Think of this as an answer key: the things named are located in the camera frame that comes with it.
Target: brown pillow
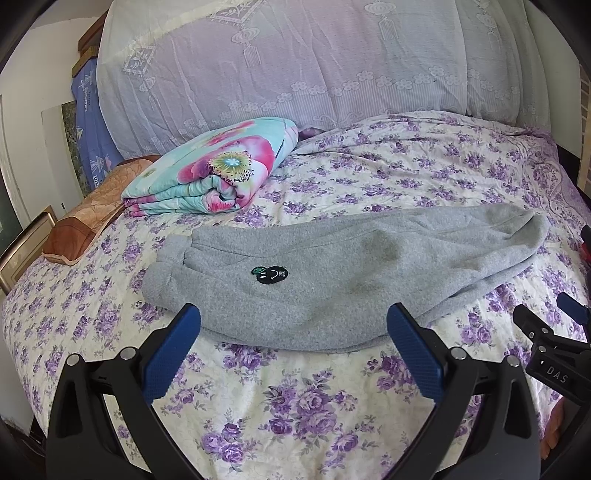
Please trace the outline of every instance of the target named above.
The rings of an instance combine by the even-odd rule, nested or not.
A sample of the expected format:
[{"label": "brown pillow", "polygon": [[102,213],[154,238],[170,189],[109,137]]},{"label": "brown pillow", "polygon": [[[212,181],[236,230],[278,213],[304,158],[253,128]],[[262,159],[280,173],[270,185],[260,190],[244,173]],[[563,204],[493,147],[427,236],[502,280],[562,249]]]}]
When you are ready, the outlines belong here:
[{"label": "brown pillow", "polygon": [[50,262],[74,265],[125,209],[121,194],[158,156],[121,163],[102,185],[51,229],[41,254]]}]

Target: floral bedsheet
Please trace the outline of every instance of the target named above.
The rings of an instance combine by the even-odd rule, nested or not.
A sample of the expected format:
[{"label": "floral bedsheet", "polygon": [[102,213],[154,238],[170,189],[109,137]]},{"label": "floral bedsheet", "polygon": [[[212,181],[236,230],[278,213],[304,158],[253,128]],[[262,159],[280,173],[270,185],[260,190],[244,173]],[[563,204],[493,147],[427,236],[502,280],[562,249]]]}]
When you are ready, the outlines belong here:
[{"label": "floral bedsheet", "polygon": [[[532,267],[432,327],[479,359],[529,356],[512,324],[525,303],[559,335],[582,330],[556,308],[566,291],[587,303],[579,231],[590,216],[536,131],[442,112],[367,119],[302,142],[249,207],[221,215],[123,216],[74,267],[39,259],[2,305],[4,337],[25,392],[47,429],[68,354],[86,360],[139,346],[174,316],[146,304],[145,269],[164,238],[199,225],[260,228],[395,208],[511,202],[542,210],[551,228]],[[219,292],[220,298],[231,292]],[[558,395],[530,379],[540,426]],[[144,466],[108,399],[129,458]],[[446,458],[454,462],[479,406],[475,397]],[[276,351],[199,337],[154,408],[209,479],[381,478],[433,403],[391,342],[349,354]]]}]

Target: embroidered patch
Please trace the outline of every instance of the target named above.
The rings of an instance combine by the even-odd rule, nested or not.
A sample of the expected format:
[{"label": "embroidered patch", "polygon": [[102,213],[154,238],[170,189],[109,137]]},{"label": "embroidered patch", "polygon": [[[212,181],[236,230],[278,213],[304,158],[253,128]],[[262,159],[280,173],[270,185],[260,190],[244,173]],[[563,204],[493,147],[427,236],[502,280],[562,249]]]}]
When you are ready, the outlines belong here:
[{"label": "embroidered patch", "polygon": [[256,267],[251,270],[251,274],[256,275],[256,280],[264,285],[273,285],[285,280],[290,274],[284,267]]}]

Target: blue poster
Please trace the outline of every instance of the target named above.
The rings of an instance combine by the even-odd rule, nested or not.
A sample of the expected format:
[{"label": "blue poster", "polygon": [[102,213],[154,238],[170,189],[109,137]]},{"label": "blue poster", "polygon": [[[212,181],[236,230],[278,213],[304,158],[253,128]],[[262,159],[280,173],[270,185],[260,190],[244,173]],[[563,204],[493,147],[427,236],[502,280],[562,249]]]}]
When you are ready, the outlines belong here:
[{"label": "blue poster", "polygon": [[84,173],[92,190],[123,161],[99,107],[96,59],[90,59],[72,82],[76,98],[76,134]]}]

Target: gray sweatpants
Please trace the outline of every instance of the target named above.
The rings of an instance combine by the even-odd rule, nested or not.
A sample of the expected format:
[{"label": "gray sweatpants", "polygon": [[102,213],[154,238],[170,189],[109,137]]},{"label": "gray sweatpants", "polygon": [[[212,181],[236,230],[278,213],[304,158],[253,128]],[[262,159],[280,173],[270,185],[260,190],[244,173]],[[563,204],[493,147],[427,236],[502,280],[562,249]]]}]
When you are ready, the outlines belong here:
[{"label": "gray sweatpants", "polygon": [[[544,216],[506,204],[204,226],[166,239],[142,292],[173,312],[193,303],[213,339],[354,351],[384,340],[393,303],[426,325],[481,298],[532,263],[547,231]],[[274,266],[287,273],[257,269]]]}]

